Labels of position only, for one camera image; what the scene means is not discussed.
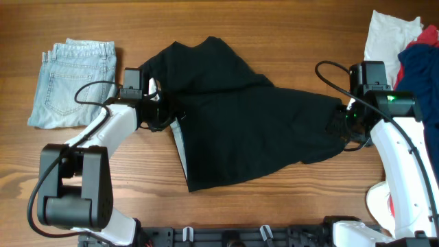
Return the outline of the black shorts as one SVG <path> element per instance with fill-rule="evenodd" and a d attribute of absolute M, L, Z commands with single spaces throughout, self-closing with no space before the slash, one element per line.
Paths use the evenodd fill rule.
<path fill-rule="evenodd" d="M 327 130 L 340 99 L 274 86 L 220 38 L 173 43 L 141 68 L 176 102 L 189 191 L 324 161 L 346 145 Z"/>

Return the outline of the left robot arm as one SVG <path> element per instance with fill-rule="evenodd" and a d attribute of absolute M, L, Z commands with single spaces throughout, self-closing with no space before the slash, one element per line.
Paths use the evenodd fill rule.
<path fill-rule="evenodd" d="M 55 237 L 38 228 L 41 223 L 64 229 L 63 237 L 91 238 L 103 246 L 152 246 L 140 221 L 114 208 L 109 160 L 136 130 L 166 129 L 174 120 L 173 105 L 140 68 L 125 69 L 116 88 L 77 137 L 42 149 L 27 206 L 28 223 L 39 235 Z"/>

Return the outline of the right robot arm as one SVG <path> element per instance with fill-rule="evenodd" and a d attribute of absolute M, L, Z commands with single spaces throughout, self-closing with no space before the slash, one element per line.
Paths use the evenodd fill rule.
<path fill-rule="evenodd" d="M 358 220 L 327 220 L 333 246 L 437 246 L 438 183 L 425 146 L 420 105 L 413 93 L 393 91 L 383 62 L 363 61 L 345 70 L 348 91 L 321 77 L 353 99 L 337 118 L 350 135 L 377 148 L 395 210 L 394 237 Z"/>

